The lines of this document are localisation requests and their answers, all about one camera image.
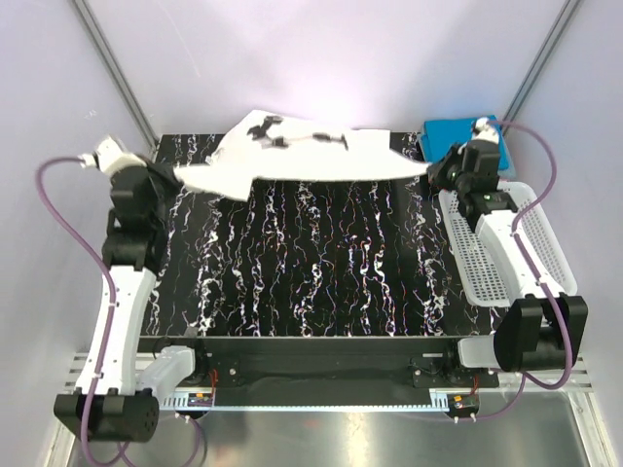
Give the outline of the white t-shirt with print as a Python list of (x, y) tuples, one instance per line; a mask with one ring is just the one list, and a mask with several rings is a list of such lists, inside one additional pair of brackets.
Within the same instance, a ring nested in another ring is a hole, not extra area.
[(221, 139), (208, 162), (173, 173), (192, 192), (247, 200), (256, 180), (384, 181), (424, 175), (426, 162), (392, 150), (384, 129), (351, 129), (253, 110)]

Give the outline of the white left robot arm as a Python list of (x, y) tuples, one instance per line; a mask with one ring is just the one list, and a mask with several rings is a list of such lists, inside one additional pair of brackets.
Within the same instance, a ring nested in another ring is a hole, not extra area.
[(95, 255), (102, 294), (92, 345), (73, 391), (56, 396), (54, 414), (82, 441), (146, 443), (162, 399), (183, 379), (203, 383), (210, 362), (175, 345), (136, 374), (143, 314), (165, 253), (166, 205), (182, 184), (171, 168), (151, 162), (116, 171), (110, 183), (106, 238)]

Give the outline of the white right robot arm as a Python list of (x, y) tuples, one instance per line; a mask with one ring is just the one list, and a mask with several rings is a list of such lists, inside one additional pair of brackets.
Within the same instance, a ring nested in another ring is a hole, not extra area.
[(430, 186), (456, 194), (459, 214), (489, 252), (510, 301), (493, 335), (460, 340), (458, 352), (442, 361), (443, 377), (457, 386), (477, 368), (569, 372), (588, 316), (584, 299), (566, 293), (539, 260), (523, 228), (538, 201), (521, 206), (499, 187), (498, 160), (497, 144), (473, 140), (453, 145), (426, 171)]

